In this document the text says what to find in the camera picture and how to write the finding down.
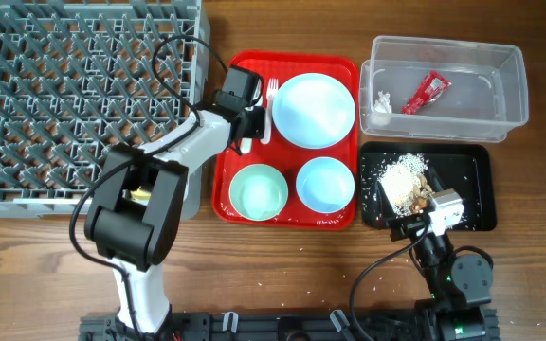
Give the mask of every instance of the transparent container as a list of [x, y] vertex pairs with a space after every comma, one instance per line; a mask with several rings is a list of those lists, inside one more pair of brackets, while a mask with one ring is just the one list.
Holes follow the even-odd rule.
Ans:
[[[430, 70], [452, 85], [415, 115], [402, 114]], [[359, 88], [367, 135], [501, 142], [528, 121], [523, 57], [511, 45], [378, 36]], [[393, 114], [374, 110], [379, 91], [391, 94]]]

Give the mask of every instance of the wooden surface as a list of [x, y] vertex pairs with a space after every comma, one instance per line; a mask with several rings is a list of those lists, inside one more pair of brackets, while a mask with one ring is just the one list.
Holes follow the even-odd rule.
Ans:
[[[382, 34], [519, 46], [530, 121], [486, 145], [498, 227], [450, 237], [494, 257], [492, 306], [503, 339], [546, 340], [546, 2], [228, 0], [205, 7], [211, 40], [226, 61], [258, 48], [339, 54], [360, 65]], [[214, 64], [210, 74], [222, 77]], [[362, 143], [370, 140], [362, 136]], [[201, 211], [181, 224], [165, 261], [176, 312], [346, 307], [357, 274], [403, 245], [366, 228], [360, 216], [337, 233], [226, 224], [209, 203], [211, 171], [210, 165]], [[74, 340], [81, 316], [118, 308], [113, 275], [75, 253], [67, 226], [67, 217], [0, 220], [0, 340]], [[358, 292], [361, 307], [408, 308], [427, 296], [405, 258], [376, 270]]]

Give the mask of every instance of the black mounting base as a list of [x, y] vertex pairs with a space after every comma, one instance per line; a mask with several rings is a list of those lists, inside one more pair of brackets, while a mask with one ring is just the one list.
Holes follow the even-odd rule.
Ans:
[[[499, 320], [496, 310], [483, 309], [485, 335], [468, 338], [478, 341], [501, 341]], [[361, 325], [375, 341], [442, 341], [447, 340], [436, 332], [436, 323], [428, 318], [429, 310], [389, 310], [364, 314]], [[279, 315], [239, 315], [237, 333], [223, 332], [223, 316], [202, 313], [172, 314], [172, 333], [180, 335], [180, 341], [286, 341], [280, 340], [279, 332], [284, 320], [297, 319], [302, 323], [302, 331], [312, 341], [343, 341], [328, 314], [279, 314]], [[80, 325], [80, 341], [130, 341], [115, 332], [116, 315], [83, 318]], [[351, 328], [355, 340], [364, 340], [358, 331]]]

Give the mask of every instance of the red tray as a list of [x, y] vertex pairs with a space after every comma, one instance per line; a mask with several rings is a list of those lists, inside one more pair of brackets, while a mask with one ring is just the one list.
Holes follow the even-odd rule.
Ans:
[[[231, 64], [253, 70], [264, 77], [264, 88], [270, 77], [280, 80], [280, 86], [294, 76], [316, 72], [339, 80], [349, 89], [357, 104], [359, 91], [359, 70], [350, 60], [338, 56], [279, 53], [267, 51], [245, 51], [237, 54]], [[252, 151], [244, 156], [227, 149], [216, 159], [212, 206], [218, 216], [228, 222], [271, 226], [302, 227], [326, 230], [340, 230], [351, 223], [355, 217], [355, 196], [350, 204], [332, 214], [317, 213], [305, 206], [296, 193], [296, 177], [300, 168], [309, 160], [320, 156], [330, 156], [341, 161], [356, 179], [358, 149], [358, 117], [355, 107], [355, 124], [351, 132], [336, 145], [322, 150], [307, 150], [288, 142], [275, 128], [271, 141], [263, 145], [260, 141], [252, 143]], [[252, 222], [237, 213], [228, 198], [228, 189], [233, 176], [242, 168], [263, 163], [280, 171], [288, 183], [289, 196], [280, 214], [265, 222]]]

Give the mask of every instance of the fork handle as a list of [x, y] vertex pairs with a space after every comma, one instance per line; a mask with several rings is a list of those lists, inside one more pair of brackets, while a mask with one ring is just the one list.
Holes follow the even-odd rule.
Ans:
[[264, 115], [264, 136], [261, 138], [262, 144], [268, 144], [271, 142], [271, 129], [272, 129], [272, 115], [273, 115], [273, 100], [267, 100], [266, 114]]

